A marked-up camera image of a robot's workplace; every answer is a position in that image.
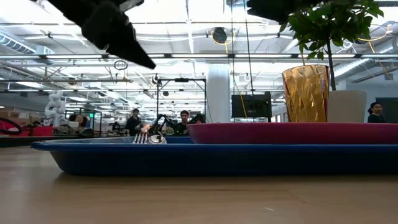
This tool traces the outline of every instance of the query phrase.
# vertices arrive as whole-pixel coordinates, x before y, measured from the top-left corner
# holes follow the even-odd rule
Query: wooden tabletop
[[[0,223],[397,223],[398,177],[98,178],[0,149]]]

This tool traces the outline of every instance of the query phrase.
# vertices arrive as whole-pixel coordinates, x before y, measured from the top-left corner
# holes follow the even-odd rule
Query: white pot
[[[329,92],[328,122],[363,123],[365,112],[365,91],[338,90]]]

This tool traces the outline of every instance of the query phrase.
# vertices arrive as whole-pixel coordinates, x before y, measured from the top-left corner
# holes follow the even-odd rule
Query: red tray
[[[189,124],[196,144],[398,144],[398,124]]]

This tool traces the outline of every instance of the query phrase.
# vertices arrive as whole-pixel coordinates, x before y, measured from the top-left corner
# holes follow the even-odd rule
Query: ventilation duct
[[[398,54],[398,38],[394,37],[386,42],[376,46],[374,51],[379,54]],[[364,54],[373,54],[371,50],[368,50]],[[341,64],[335,66],[335,77],[336,80],[343,80],[352,75],[356,75],[376,66],[376,61],[371,58],[360,59],[351,63]]]
[[[16,52],[21,54],[37,54],[37,55],[49,55],[54,54],[54,51],[49,49],[48,47],[41,46],[41,45],[34,45],[21,40],[19,37],[15,36],[14,34],[10,34],[4,30],[0,31],[0,44],[8,47]],[[35,60],[39,63],[45,63],[50,65],[54,63],[53,60],[47,59],[39,59]]]

